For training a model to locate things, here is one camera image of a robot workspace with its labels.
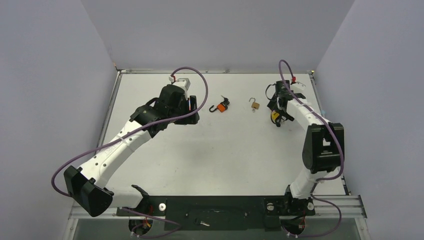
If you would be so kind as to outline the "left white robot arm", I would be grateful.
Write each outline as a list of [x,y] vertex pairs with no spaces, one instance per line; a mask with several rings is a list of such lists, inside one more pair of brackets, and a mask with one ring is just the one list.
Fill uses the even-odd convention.
[[149,195],[138,185],[124,189],[107,186],[118,168],[143,144],[165,130],[171,119],[176,125],[195,125],[199,121],[197,99],[189,96],[187,78],[164,86],[159,97],[139,106],[130,116],[110,145],[99,151],[78,168],[69,166],[63,173],[68,194],[91,217],[103,214],[108,208],[130,208],[136,215],[149,209]]

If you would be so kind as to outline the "yellow padlock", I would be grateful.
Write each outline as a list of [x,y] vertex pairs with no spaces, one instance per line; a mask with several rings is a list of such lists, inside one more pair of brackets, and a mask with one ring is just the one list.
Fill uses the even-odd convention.
[[277,127],[281,126],[281,116],[277,111],[273,110],[271,112],[270,119],[271,119],[271,122],[275,124]]

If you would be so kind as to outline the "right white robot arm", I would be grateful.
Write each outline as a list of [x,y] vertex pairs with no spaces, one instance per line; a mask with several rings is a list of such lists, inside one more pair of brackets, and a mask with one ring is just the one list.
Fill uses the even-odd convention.
[[305,131],[305,140],[300,173],[287,186],[282,199],[267,202],[266,208],[275,215],[311,215],[314,212],[311,194],[328,173],[342,164],[344,127],[318,114],[307,104],[301,92],[291,90],[288,80],[277,81],[273,87],[275,92],[267,104],[271,122],[276,127],[281,127],[286,121],[297,122]]

